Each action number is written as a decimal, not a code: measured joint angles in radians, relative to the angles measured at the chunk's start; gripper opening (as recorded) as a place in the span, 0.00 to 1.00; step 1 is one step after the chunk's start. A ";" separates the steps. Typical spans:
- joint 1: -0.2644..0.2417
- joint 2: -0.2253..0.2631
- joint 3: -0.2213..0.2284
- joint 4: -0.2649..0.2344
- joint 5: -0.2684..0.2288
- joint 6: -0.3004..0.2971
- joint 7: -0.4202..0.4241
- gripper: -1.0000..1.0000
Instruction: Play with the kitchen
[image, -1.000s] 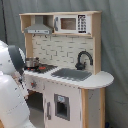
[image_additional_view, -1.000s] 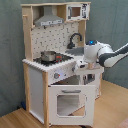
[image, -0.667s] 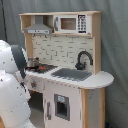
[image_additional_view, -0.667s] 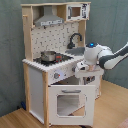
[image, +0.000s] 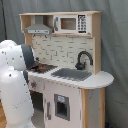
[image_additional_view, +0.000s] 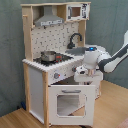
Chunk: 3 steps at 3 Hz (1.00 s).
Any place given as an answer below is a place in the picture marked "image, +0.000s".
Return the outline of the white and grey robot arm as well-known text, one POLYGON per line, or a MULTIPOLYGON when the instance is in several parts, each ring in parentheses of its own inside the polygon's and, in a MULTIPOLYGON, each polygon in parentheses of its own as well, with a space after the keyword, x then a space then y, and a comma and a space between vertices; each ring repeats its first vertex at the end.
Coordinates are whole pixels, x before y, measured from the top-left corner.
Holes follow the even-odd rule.
POLYGON ((31 118, 33 104, 26 69, 34 65, 30 45, 12 40, 0 42, 0 93, 7 125, 5 128, 36 128, 31 118))

